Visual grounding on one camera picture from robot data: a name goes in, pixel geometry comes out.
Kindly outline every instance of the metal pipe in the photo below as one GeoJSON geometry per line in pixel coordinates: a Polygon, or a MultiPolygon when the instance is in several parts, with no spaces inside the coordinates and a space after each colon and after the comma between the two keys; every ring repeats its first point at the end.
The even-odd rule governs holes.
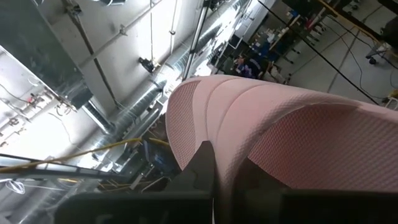
{"type": "Polygon", "coordinates": [[[173,53],[174,50],[174,39],[175,39],[175,15],[177,12],[178,0],[175,0],[174,4],[174,12],[173,12],[173,20],[172,20],[172,28],[170,30],[170,55],[173,53]]]}
{"type": "Polygon", "coordinates": [[[190,47],[190,52],[188,55],[187,64],[186,64],[184,72],[182,74],[182,81],[184,81],[188,78],[188,74],[189,74],[189,71],[190,71],[191,65],[192,65],[193,56],[196,53],[195,51],[197,49],[200,33],[201,33],[201,30],[205,23],[205,19],[206,19],[207,11],[209,10],[210,3],[211,3],[211,0],[203,0],[203,5],[201,7],[199,18],[198,18],[197,28],[195,29],[195,32],[193,33],[193,39],[192,39],[192,43],[191,43],[191,47],[190,47]]]}
{"type": "Polygon", "coordinates": [[[160,116],[160,112],[160,108],[152,109],[149,114],[147,114],[145,118],[142,119],[142,121],[136,128],[132,129],[129,133],[126,134],[125,138],[131,139],[141,137],[141,135],[144,134],[147,129],[155,123],[157,118],[160,116]]]}
{"type": "Polygon", "coordinates": [[[109,122],[105,116],[99,111],[99,109],[90,100],[85,105],[81,107],[86,114],[98,125],[98,127],[105,134],[112,134],[115,131],[115,126],[113,123],[109,122]]]}
{"type": "Polygon", "coordinates": [[[102,47],[100,47],[96,52],[93,52],[93,54],[86,58],[84,61],[82,61],[79,64],[79,67],[85,67],[86,65],[88,65],[88,63],[92,60],[94,60],[94,58],[97,58],[105,49],[107,49],[110,45],[114,44],[120,37],[123,37],[126,35],[126,33],[133,28],[137,23],[139,23],[141,21],[142,18],[146,17],[146,15],[150,14],[153,10],[155,10],[160,3],[163,0],[159,0],[159,2],[157,2],[156,4],[154,4],[152,7],[149,7],[148,10],[146,10],[144,13],[142,13],[139,17],[137,17],[137,19],[135,19],[134,21],[132,21],[130,24],[128,24],[127,26],[122,26],[122,28],[120,29],[119,33],[116,34],[112,39],[108,40],[104,45],[102,45],[102,47]]]}
{"type": "MultiPolygon", "coordinates": [[[[149,0],[149,7],[152,9],[153,7],[153,2],[152,0],[149,0]]],[[[153,16],[152,12],[150,13],[150,60],[154,60],[154,30],[153,30],[153,16]]]]}
{"type": "MultiPolygon", "coordinates": [[[[64,8],[67,9],[67,12],[68,12],[70,20],[73,22],[73,24],[78,29],[78,31],[79,31],[79,33],[81,35],[81,38],[83,38],[83,41],[86,44],[89,53],[91,55],[93,55],[94,54],[94,48],[91,45],[91,42],[90,42],[90,40],[89,40],[89,38],[87,36],[86,30],[83,27],[83,24],[81,23],[81,20],[80,20],[79,16],[74,14],[71,10],[69,10],[70,8],[72,8],[71,7],[72,4],[70,3],[69,0],[61,0],[61,2],[63,4],[64,8]]],[[[104,70],[102,69],[102,66],[101,66],[101,64],[100,64],[100,62],[98,61],[97,58],[94,58],[94,64],[97,67],[99,75],[101,76],[101,79],[104,82],[106,89],[108,90],[109,94],[111,95],[111,98],[114,101],[114,104],[116,105],[116,108],[119,108],[119,104],[118,104],[118,102],[116,100],[116,97],[115,97],[113,91],[112,91],[111,85],[109,84],[109,81],[106,78],[104,70]]]]}

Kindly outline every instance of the pink fabric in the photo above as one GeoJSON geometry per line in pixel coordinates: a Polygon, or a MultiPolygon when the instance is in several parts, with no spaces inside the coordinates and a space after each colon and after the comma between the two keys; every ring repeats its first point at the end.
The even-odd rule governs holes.
{"type": "Polygon", "coordinates": [[[221,220],[247,156],[294,188],[398,190],[398,113],[335,95],[214,75],[182,83],[166,115],[184,168],[202,141],[215,149],[221,220]]]}

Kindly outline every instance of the person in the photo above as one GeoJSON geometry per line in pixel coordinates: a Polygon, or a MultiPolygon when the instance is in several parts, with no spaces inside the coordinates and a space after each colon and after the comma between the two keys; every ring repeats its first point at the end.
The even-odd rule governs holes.
{"type": "Polygon", "coordinates": [[[253,58],[246,59],[242,56],[238,56],[234,61],[234,71],[238,76],[244,78],[257,79],[261,72],[260,64],[253,58]]]}

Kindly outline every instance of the black cable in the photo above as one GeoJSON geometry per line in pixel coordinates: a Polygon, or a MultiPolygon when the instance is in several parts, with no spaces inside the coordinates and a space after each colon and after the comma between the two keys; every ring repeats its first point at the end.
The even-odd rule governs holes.
{"type": "MultiPolygon", "coordinates": [[[[335,30],[333,30],[330,26],[328,26],[328,25],[326,25],[326,24],[324,24],[324,23],[323,23],[323,25],[326,26],[327,28],[329,28],[329,29],[330,29],[332,32],[334,32],[337,36],[340,36],[340,35],[339,35],[335,30]]],[[[345,46],[347,46],[348,52],[351,54],[351,56],[353,56],[353,59],[354,59],[356,65],[357,65],[358,68],[359,68],[359,71],[360,71],[360,75],[359,75],[359,87],[360,87],[365,93],[367,93],[369,96],[371,96],[371,97],[373,97],[373,98],[376,98],[376,99],[379,99],[379,100],[384,99],[384,97],[373,96],[372,94],[370,94],[368,91],[366,91],[366,90],[362,87],[362,76],[363,76],[362,68],[361,68],[361,66],[359,65],[359,63],[358,63],[356,57],[354,56],[354,53],[351,51],[351,47],[349,47],[348,44],[347,44],[347,42],[345,42],[343,36],[340,36],[340,37],[341,37],[341,40],[343,41],[343,43],[345,44],[345,46]]]]}
{"type": "MultiPolygon", "coordinates": [[[[334,43],[336,43],[338,40],[340,40],[341,37],[337,38],[336,40],[334,40],[332,43],[330,43],[329,45],[327,45],[324,49],[322,49],[321,51],[319,51],[319,53],[322,53],[324,51],[326,51],[327,49],[329,49],[329,47],[331,47],[334,43]]],[[[310,60],[306,61],[302,66],[300,66],[298,69],[296,69],[294,72],[291,72],[291,74],[295,74],[296,72],[300,71],[304,66],[308,65],[310,62],[312,62],[312,60],[314,60],[318,55],[314,55],[310,60]]]]}
{"type": "MultiPolygon", "coordinates": [[[[288,23],[286,23],[283,19],[281,19],[274,11],[272,11],[269,7],[267,7],[264,3],[262,3],[260,0],[257,0],[264,8],[266,8],[272,15],[274,15],[278,20],[283,22],[285,26],[288,26],[288,23]]],[[[374,104],[379,105],[379,103],[374,100],[371,96],[366,94],[363,90],[360,89],[360,87],[356,86],[355,83],[353,83],[349,78],[347,78],[341,71],[339,71],[328,59],[326,59],[319,51],[317,51],[311,44],[307,42],[307,40],[301,36],[295,29],[292,29],[292,31],[298,35],[314,52],[316,52],[319,57],[321,57],[328,65],[330,65],[336,72],[338,72],[349,84],[351,84],[353,87],[355,87],[358,91],[360,91],[363,95],[365,95],[369,100],[371,100],[374,104]]]]}
{"type": "Polygon", "coordinates": [[[23,99],[21,99],[21,98],[15,96],[14,94],[10,93],[10,91],[8,91],[7,88],[4,87],[2,84],[0,84],[0,86],[1,86],[1,88],[3,88],[3,89],[4,89],[10,96],[12,96],[13,98],[15,98],[15,99],[17,99],[17,100],[19,100],[19,101],[21,101],[21,102],[25,102],[25,103],[27,103],[27,104],[30,104],[28,101],[23,100],[23,99]]]}
{"type": "MultiPolygon", "coordinates": [[[[382,6],[379,6],[378,8],[376,8],[375,10],[373,10],[371,13],[369,13],[369,14],[362,20],[362,22],[365,22],[366,19],[368,19],[369,17],[371,17],[374,13],[376,13],[376,12],[377,12],[379,9],[381,9],[381,8],[382,8],[382,6]]],[[[355,36],[355,34],[352,33],[352,30],[353,30],[355,27],[353,27],[353,28],[351,28],[351,29],[347,29],[345,26],[343,26],[343,25],[340,24],[338,21],[336,21],[335,18],[333,18],[333,17],[330,17],[330,18],[331,18],[332,20],[334,20],[335,22],[337,22],[340,26],[342,26],[342,27],[346,30],[346,32],[345,32],[344,34],[342,34],[341,36],[346,35],[348,32],[349,32],[350,34],[352,34],[353,36],[355,36]]],[[[329,45],[327,45],[323,50],[320,51],[320,53],[324,52],[326,49],[329,49],[329,47],[331,47],[331,46],[332,46],[335,42],[337,42],[338,40],[340,40],[340,38],[339,38],[339,39],[336,39],[335,41],[333,41],[332,43],[330,43],[329,45]]],[[[300,68],[296,69],[296,71],[292,72],[291,74],[293,75],[293,74],[295,74],[296,72],[300,71],[304,66],[306,66],[308,63],[310,63],[310,62],[311,62],[313,59],[315,59],[317,56],[318,56],[318,55],[314,55],[310,60],[308,60],[307,62],[305,62],[300,68]]]]}
{"type": "MultiPolygon", "coordinates": [[[[339,26],[341,26],[343,29],[345,29],[347,32],[349,32],[350,34],[352,34],[354,36],[355,39],[359,40],[360,42],[366,44],[368,47],[370,47],[370,49],[373,49],[374,46],[376,46],[377,43],[374,43],[374,45],[370,45],[367,42],[365,42],[363,39],[359,38],[357,35],[355,35],[354,33],[352,33],[350,30],[348,30],[343,24],[341,24],[340,22],[338,22],[336,19],[330,17],[330,19],[337,23],[339,26]]],[[[391,66],[393,66],[395,69],[398,69],[398,67],[396,65],[394,65],[390,60],[388,60],[384,55],[382,55],[381,53],[378,53],[378,56],[380,56],[381,58],[383,58],[388,64],[390,64],[391,66]]]]}

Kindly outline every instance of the metal rod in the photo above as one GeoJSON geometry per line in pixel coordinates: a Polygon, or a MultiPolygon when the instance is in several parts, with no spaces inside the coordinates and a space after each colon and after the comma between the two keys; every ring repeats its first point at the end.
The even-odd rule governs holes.
{"type": "MultiPolygon", "coordinates": [[[[149,7],[152,9],[154,3],[152,0],[149,0],[149,7]]],[[[154,60],[154,30],[153,30],[153,16],[152,12],[150,12],[150,60],[154,60]]]]}
{"type": "Polygon", "coordinates": [[[192,40],[190,52],[188,55],[187,65],[185,66],[185,69],[184,69],[184,72],[182,75],[182,81],[184,81],[188,78],[188,74],[189,74],[189,71],[190,71],[191,65],[192,65],[193,56],[195,55],[195,50],[198,45],[201,30],[202,30],[203,25],[206,20],[206,14],[207,14],[207,10],[209,9],[210,3],[211,3],[211,0],[203,1],[203,5],[202,5],[199,19],[198,19],[197,28],[195,29],[195,33],[193,34],[193,40],[192,40]]]}
{"type": "Polygon", "coordinates": [[[155,10],[157,8],[157,6],[160,5],[160,3],[163,0],[159,0],[159,2],[157,2],[156,4],[154,4],[152,6],[152,8],[149,8],[148,10],[146,10],[144,13],[142,13],[139,17],[137,17],[137,19],[135,19],[134,21],[132,21],[129,25],[127,25],[126,27],[123,26],[122,29],[120,29],[119,33],[116,34],[112,39],[108,40],[104,45],[102,45],[96,52],[94,52],[90,57],[86,58],[84,61],[82,61],[79,64],[79,67],[85,67],[86,65],[88,65],[88,63],[92,60],[94,60],[94,58],[97,58],[105,49],[107,49],[110,45],[114,44],[120,37],[125,36],[126,33],[133,28],[137,23],[139,23],[141,21],[142,18],[146,17],[146,15],[150,14],[153,10],[155,10]]]}
{"type": "MultiPolygon", "coordinates": [[[[68,9],[68,8],[71,8],[71,6],[72,6],[72,4],[69,2],[69,0],[62,0],[62,4],[63,4],[63,6],[64,6],[65,8],[67,8],[67,9],[68,9]]],[[[67,13],[68,13],[68,15],[69,15],[70,20],[73,22],[73,24],[74,24],[74,25],[76,26],[76,28],[78,29],[78,31],[79,31],[79,33],[80,33],[80,35],[81,35],[81,38],[83,38],[83,41],[84,41],[84,43],[86,44],[89,53],[90,53],[91,55],[93,55],[93,54],[94,54],[94,48],[93,48],[93,46],[91,45],[91,42],[90,42],[90,40],[89,40],[89,38],[88,38],[88,36],[87,36],[86,30],[85,30],[85,28],[83,27],[83,24],[81,23],[81,20],[80,20],[79,16],[78,16],[78,15],[74,15],[74,14],[71,12],[71,10],[67,10],[67,13]]],[[[108,81],[108,79],[106,78],[106,75],[105,75],[105,73],[104,73],[104,70],[102,69],[102,66],[101,66],[101,64],[100,64],[100,62],[98,61],[97,58],[94,58],[94,64],[95,64],[95,66],[96,66],[96,68],[97,68],[97,70],[98,70],[98,72],[99,72],[99,75],[101,75],[101,79],[102,79],[102,81],[104,82],[105,87],[106,87],[106,89],[108,90],[109,94],[111,95],[111,98],[112,98],[114,104],[116,105],[116,108],[119,108],[119,104],[118,104],[118,102],[117,102],[117,100],[116,100],[116,97],[115,97],[113,91],[112,91],[111,85],[109,84],[109,81],[108,81]]]]}

